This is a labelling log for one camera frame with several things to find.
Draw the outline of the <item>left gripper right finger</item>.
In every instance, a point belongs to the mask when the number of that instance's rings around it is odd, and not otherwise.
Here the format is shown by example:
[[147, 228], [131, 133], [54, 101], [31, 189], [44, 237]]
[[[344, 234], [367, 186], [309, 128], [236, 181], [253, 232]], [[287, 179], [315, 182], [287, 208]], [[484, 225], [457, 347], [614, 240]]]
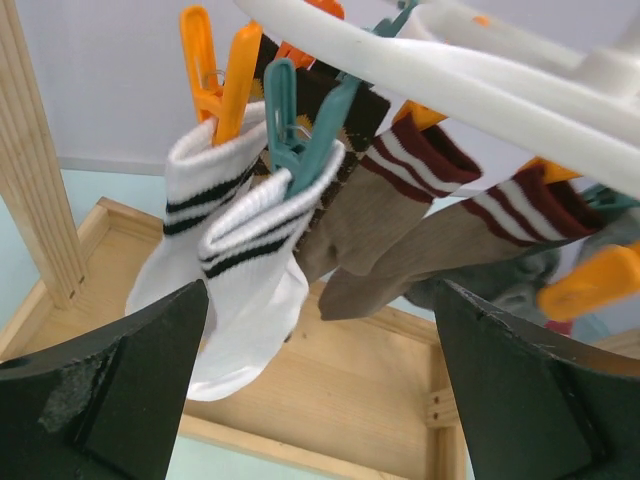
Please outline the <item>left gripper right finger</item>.
[[442, 281], [437, 329], [478, 479], [636, 479], [639, 362]]

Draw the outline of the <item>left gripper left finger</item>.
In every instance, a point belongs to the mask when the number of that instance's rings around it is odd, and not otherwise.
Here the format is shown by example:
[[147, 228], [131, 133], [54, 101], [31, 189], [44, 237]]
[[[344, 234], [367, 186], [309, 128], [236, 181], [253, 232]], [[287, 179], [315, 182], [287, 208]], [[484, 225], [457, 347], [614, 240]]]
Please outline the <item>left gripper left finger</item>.
[[2, 362], [2, 478], [165, 478], [208, 304], [198, 280]]

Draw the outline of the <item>wooden drying rack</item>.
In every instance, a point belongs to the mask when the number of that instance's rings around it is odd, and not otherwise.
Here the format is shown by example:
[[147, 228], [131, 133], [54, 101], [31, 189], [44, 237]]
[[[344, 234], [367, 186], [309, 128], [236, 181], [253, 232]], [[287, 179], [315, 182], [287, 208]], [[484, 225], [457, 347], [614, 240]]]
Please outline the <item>wooden drying rack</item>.
[[[1, 364], [123, 318], [124, 290], [160, 234], [158, 218], [101, 199], [71, 228], [93, 263], [69, 310], [37, 283], [1, 334]], [[387, 309], [302, 331], [246, 392], [210, 407], [185, 401], [177, 434], [361, 479], [459, 479], [469, 455], [436, 321]]]

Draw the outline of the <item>white sock black stripes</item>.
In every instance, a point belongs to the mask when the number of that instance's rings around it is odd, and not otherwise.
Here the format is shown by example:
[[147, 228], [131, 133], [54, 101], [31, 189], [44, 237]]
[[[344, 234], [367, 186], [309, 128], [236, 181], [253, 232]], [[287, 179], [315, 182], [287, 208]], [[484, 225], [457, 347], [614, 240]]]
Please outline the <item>white sock black stripes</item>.
[[205, 232], [199, 260], [214, 325], [194, 364], [187, 397], [209, 402], [253, 382], [295, 329], [309, 284], [293, 256], [345, 157], [334, 141], [321, 174], [288, 195], [281, 169], [236, 200]]

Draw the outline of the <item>teal clip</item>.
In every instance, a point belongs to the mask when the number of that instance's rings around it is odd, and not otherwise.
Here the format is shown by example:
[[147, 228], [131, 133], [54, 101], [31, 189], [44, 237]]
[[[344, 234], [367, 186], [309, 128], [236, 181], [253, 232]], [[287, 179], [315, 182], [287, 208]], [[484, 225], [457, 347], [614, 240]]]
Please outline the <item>teal clip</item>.
[[267, 66], [264, 95], [270, 169], [291, 174], [285, 194], [291, 198], [313, 184], [323, 172], [333, 141], [348, 115], [360, 80], [350, 74], [339, 77], [320, 105], [313, 129], [297, 122], [297, 80], [294, 63], [285, 58]]
[[638, 200], [601, 184], [584, 190], [581, 196], [591, 208], [598, 211], [611, 212], [639, 206]]

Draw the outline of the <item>orange clip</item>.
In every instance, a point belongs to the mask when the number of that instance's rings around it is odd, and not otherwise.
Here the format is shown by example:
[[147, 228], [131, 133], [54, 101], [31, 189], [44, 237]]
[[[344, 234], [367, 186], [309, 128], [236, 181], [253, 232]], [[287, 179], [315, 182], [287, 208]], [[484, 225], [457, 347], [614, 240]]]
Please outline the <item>orange clip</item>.
[[395, 114], [392, 123], [396, 124], [406, 116], [409, 116], [413, 120], [419, 130], [425, 130], [447, 119], [446, 115], [411, 100], [404, 102], [402, 107]]
[[213, 145], [235, 138], [241, 129], [259, 55], [262, 27], [255, 21], [236, 32], [227, 66], [217, 66], [207, 10], [200, 5], [180, 14], [185, 67], [197, 120], [215, 119]]
[[635, 242], [605, 247], [541, 289], [537, 303], [547, 318], [566, 323], [638, 292], [639, 242]]

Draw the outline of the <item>white plastic clip hanger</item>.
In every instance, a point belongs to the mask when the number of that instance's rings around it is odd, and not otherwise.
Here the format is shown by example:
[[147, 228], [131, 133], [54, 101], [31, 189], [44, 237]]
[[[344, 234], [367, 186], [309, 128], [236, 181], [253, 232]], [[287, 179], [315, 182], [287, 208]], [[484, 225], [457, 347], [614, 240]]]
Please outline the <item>white plastic clip hanger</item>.
[[304, 1], [240, 1], [316, 58], [624, 190], [639, 180], [639, 111], [534, 67], [433, 41], [378, 37]]

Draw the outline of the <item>grey sock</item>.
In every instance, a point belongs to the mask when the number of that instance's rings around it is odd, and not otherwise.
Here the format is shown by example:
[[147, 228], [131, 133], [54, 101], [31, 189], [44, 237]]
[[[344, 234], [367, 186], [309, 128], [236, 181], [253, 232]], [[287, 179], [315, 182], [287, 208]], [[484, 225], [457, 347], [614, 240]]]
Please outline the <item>grey sock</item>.
[[639, 208], [632, 208], [588, 237], [582, 243], [574, 264], [579, 265], [607, 246], [631, 245], [639, 240], [639, 236]]
[[440, 281], [449, 280], [506, 312], [544, 326], [548, 319], [539, 310], [536, 295], [557, 271], [560, 258], [558, 249], [550, 249], [509, 260], [440, 271], [413, 283], [404, 298], [417, 307], [433, 310], [436, 287]]

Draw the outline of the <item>tan striped sock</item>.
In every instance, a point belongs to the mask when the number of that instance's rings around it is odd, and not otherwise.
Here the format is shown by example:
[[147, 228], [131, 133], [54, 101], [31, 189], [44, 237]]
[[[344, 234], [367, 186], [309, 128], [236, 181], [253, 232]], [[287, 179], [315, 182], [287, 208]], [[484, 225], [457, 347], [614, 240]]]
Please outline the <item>tan striped sock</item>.
[[368, 317], [413, 283], [459, 267], [503, 261], [554, 242], [576, 241], [605, 225], [567, 182], [548, 184], [540, 166], [421, 220], [365, 275], [343, 269], [318, 306], [325, 321]]
[[336, 268], [367, 274], [426, 215], [436, 199], [478, 180], [482, 170], [442, 130], [406, 114], [378, 135], [296, 259], [312, 283]]

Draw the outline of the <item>brown argyle sock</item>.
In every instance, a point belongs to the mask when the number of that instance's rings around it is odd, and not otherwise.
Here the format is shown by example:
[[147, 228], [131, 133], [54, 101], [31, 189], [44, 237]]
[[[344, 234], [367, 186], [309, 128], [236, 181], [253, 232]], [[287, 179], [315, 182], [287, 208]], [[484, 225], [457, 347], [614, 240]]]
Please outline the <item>brown argyle sock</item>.
[[[331, 88], [337, 85], [338, 71], [323, 63], [297, 70], [298, 123], [311, 130], [317, 112]], [[361, 84], [349, 109], [337, 139], [345, 146], [345, 158], [331, 185], [317, 204], [311, 223], [316, 224], [329, 208], [349, 176], [371, 145], [376, 132], [390, 108], [390, 102]]]
[[275, 59], [278, 50], [279, 45], [267, 35], [262, 34], [250, 90], [250, 102], [261, 101], [264, 99], [264, 73], [267, 66]]

